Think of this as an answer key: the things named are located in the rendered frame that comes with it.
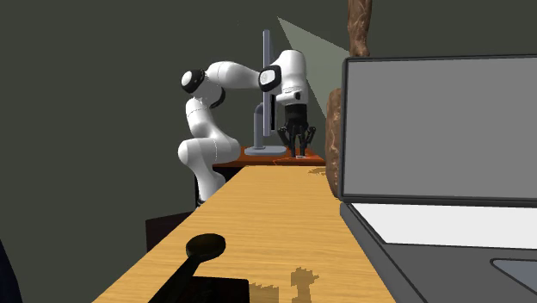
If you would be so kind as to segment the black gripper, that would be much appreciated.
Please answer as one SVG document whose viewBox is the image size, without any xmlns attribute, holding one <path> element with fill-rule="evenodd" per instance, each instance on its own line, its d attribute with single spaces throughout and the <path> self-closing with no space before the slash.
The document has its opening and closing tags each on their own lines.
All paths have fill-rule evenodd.
<svg viewBox="0 0 537 303">
<path fill-rule="evenodd" d="M 299 156 L 306 155 L 306 147 L 311 144 L 316 127 L 309 127 L 307 121 L 307 105 L 303 103 L 288 104 L 285 109 L 285 126 L 278 129 L 282 143 L 289 149 L 291 156 L 296 156 L 294 127 L 299 129 Z"/>
</svg>

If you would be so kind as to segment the brown rough sculpture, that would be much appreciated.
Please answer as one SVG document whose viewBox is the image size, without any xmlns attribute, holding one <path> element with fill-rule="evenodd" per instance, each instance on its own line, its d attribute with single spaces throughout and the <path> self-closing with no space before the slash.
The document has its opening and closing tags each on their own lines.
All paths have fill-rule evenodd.
<svg viewBox="0 0 537 303">
<path fill-rule="evenodd" d="M 368 57 L 367 36 L 372 17 L 373 0 L 348 0 L 349 55 L 351 57 Z M 325 118 L 325 176 L 331 193 L 338 197 L 340 130 L 341 130 L 341 94 L 340 88 L 333 89 L 327 102 Z"/>
</svg>

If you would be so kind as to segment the red-brown desk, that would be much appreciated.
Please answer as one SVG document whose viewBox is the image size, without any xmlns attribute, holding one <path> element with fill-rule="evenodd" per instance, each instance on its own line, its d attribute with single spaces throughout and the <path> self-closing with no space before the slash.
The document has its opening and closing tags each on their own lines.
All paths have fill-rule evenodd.
<svg viewBox="0 0 537 303">
<path fill-rule="evenodd" d="M 245 167 L 252 165 L 279 165 L 279 166 L 325 166 L 325 161 L 316 153 L 306 148 L 306 158 L 297 159 L 291 156 L 289 150 L 278 156 L 251 156 L 244 153 L 245 148 L 241 147 L 241 154 L 238 159 L 224 164 L 214 164 L 213 167 Z"/>
</svg>

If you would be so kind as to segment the grey monitor on stand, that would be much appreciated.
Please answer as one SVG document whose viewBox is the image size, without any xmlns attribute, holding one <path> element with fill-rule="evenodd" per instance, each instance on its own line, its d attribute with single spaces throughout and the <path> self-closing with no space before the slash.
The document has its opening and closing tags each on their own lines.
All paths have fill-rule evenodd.
<svg viewBox="0 0 537 303">
<path fill-rule="evenodd" d="M 280 78 L 275 68 L 269 68 L 273 62 L 270 31 L 262 32 L 262 62 L 263 70 L 259 80 L 262 86 L 262 103 L 254 111 L 254 144 L 244 150 L 249 156 L 281 156 L 286 153 L 283 145 L 265 145 L 263 139 L 276 133 L 276 101 L 275 95 L 269 92 L 278 84 Z"/>
</svg>

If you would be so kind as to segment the light wooden desk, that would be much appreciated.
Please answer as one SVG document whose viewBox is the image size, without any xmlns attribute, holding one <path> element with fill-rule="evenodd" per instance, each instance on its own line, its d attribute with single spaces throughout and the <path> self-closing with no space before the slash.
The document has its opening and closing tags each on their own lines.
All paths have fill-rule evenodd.
<svg viewBox="0 0 537 303">
<path fill-rule="evenodd" d="M 248 280 L 250 303 L 396 303 L 339 207 L 322 167 L 245 167 L 94 303 L 148 303 L 202 233 L 226 248 L 197 275 Z"/>
</svg>

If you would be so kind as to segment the grey open laptop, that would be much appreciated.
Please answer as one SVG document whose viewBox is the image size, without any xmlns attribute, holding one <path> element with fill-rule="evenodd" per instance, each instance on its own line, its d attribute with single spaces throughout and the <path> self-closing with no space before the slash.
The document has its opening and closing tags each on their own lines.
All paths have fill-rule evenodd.
<svg viewBox="0 0 537 303">
<path fill-rule="evenodd" d="M 537 303 L 537 54 L 345 59 L 339 164 L 395 303 Z"/>
</svg>

